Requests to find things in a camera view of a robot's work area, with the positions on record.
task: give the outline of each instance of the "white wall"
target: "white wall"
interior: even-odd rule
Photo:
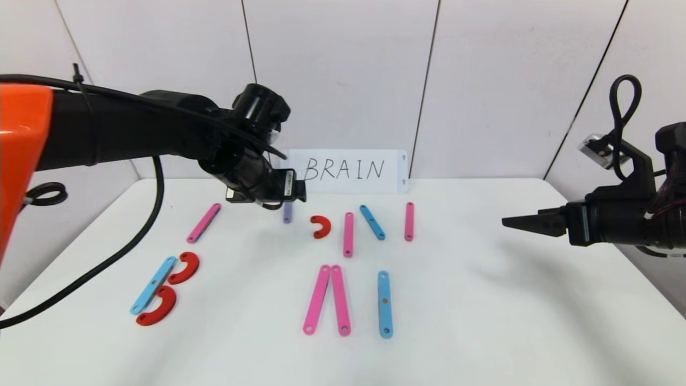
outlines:
[[[437,0],[247,0],[257,80],[292,113],[282,148],[412,154]]]
[[[52,0],[0,1],[0,36],[0,73],[71,79],[71,63],[80,63]],[[7,308],[136,180],[128,161],[34,174],[29,187],[59,181],[66,185],[69,198],[53,207],[28,207],[18,217],[0,268],[0,307]]]
[[[93,83],[131,93],[195,93],[230,108],[255,81],[238,0],[57,0]],[[167,178],[210,176],[162,157]],[[142,178],[152,165],[134,161]]]
[[[443,1],[411,176],[543,178],[623,5]]]
[[[576,147],[588,134],[612,129],[608,93],[614,79],[625,73],[640,79],[643,97],[626,126],[624,139],[650,155],[655,170],[664,168],[663,155],[655,150],[655,132],[686,121],[684,16],[686,3],[682,0],[629,1],[593,87],[546,178],[568,199],[583,198],[599,185],[619,183],[612,171],[597,166]],[[625,111],[630,85],[622,86],[620,97]],[[665,260],[645,256],[632,247],[621,249],[686,315],[686,259]]]

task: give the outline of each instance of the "red semicircle piece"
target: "red semicircle piece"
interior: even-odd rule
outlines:
[[[327,234],[329,234],[329,232],[331,231],[331,221],[329,221],[329,219],[324,216],[312,216],[310,217],[309,222],[313,224],[322,225],[322,229],[319,229],[318,231],[314,232],[314,238],[326,237]]]

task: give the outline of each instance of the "red c-shaped piece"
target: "red c-shaped piece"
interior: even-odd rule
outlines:
[[[193,252],[181,253],[179,260],[186,262],[186,268],[179,273],[172,273],[169,275],[170,284],[179,284],[185,282],[196,273],[198,267],[200,266],[200,259],[198,259],[198,255],[194,254]]]
[[[162,298],[162,304],[155,311],[138,315],[136,323],[141,326],[152,326],[164,319],[176,304],[176,293],[170,286],[161,286],[155,293]]]
[[[325,237],[331,231],[331,221],[324,216],[312,216],[309,218],[309,222],[322,225],[322,229],[314,232],[314,238]]]

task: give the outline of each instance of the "pink stick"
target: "pink stick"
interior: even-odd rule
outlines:
[[[343,231],[343,256],[353,257],[353,213],[345,214],[345,229]]]
[[[327,293],[327,286],[329,285],[329,271],[331,267],[322,265],[317,277],[317,284],[314,285],[314,293],[312,293],[312,300],[309,302],[307,309],[307,316],[305,317],[305,324],[303,325],[303,332],[306,335],[314,334],[317,330],[317,322],[319,321],[319,314],[322,311],[324,304],[324,295]]]
[[[405,205],[405,240],[414,238],[414,203]]]
[[[215,216],[217,216],[217,213],[221,208],[222,204],[213,204],[210,207],[210,210],[208,210],[207,213],[200,219],[200,222],[196,225],[196,227],[193,228],[191,234],[188,235],[188,237],[186,238],[186,242],[193,244],[196,241],[198,241],[200,236],[202,236],[202,234],[205,232],[205,229],[207,229],[212,220],[214,220]]]
[[[348,318],[348,302],[345,299],[345,287],[343,286],[343,273],[340,265],[331,266],[331,281],[333,282],[333,301],[336,303],[336,319],[338,320],[338,332],[347,337],[350,335],[350,319]]]

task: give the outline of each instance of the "plastic piece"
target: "plastic piece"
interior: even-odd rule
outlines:
[[[324,304],[324,295],[326,295],[327,286],[329,285],[330,273],[331,267],[328,265],[322,265],[321,268],[319,268],[317,284],[314,285],[312,300],[309,302],[307,316],[305,316],[305,324],[303,324],[303,332],[306,335],[312,335],[317,330],[319,314],[322,312],[322,305]]]
[[[217,216],[217,213],[219,213],[219,209],[222,208],[222,204],[220,203],[214,203],[210,207],[210,210],[207,211],[207,213],[200,219],[200,222],[196,225],[195,228],[193,228],[193,231],[191,234],[188,235],[186,238],[186,241],[189,244],[193,244],[198,239],[200,236],[202,236],[203,233],[207,230],[207,227],[212,223],[212,220]]]
[[[376,219],[374,219],[374,216],[372,216],[372,212],[369,211],[369,208],[367,207],[367,205],[360,205],[359,210],[362,212],[362,216],[364,216],[364,218],[367,220],[367,223],[372,228],[374,235],[379,240],[385,240],[386,234],[383,232],[381,225],[379,225],[379,223],[376,221]]]
[[[310,217],[309,222],[322,225],[322,229],[314,232],[314,238],[324,238],[331,231],[331,221],[324,216],[312,216]]]
[[[345,230],[343,231],[343,256],[353,257],[353,220],[355,217],[352,212],[345,214]]]
[[[176,304],[176,292],[170,286],[161,286],[155,293],[162,298],[162,304],[154,311],[138,315],[136,323],[141,326],[152,326],[164,319]]]
[[[179,260],[186,263],[186,268],[184,268],[181,272],[172,273],[169,275],[168,282],[170,284],[179,284],[185,282],[186,280],[190,279],[191,276],[195,275],[198,267],[200,266],[200,259],[198,258],[198,255],[194,254],[193,252],[181,253]]]
[[[290,224],[293,219],[293,203],[286,201],[283,203],[283,223]]]
[[[147,305],[150,303],[150,300],[152,300],[152,297],[155,295],[155,291],[160,288],[160,286],[167,279],[169,272],[172,271],[175,262],[175,256],[169,256],[165,259],[164,263],[162,263],[160,268],[155,273],[155,276],[153,276],[152,279],[147,283],[147,286],[145,286],[145,289],[143,289],[141,295],[138,296],[136,302],[133,303],[133,306],[131,306],[130,312],[133,315],[142,313],[145,307],[147,307]]]
[[[405,240],[414,239],[414,203],[405,205]]]
[[[383,338],[393,336],[393,316],[390,308],[390,275],[379,272],[379,334]]]
[[[343,285],[343,273],[340,265],[331,266],[331,281],[333,285],[333,301],[336,304],[336,319],[338,320],[338,332],[347,337],[350,335],[350,318],[348,317],[348,302],[345,298]]]

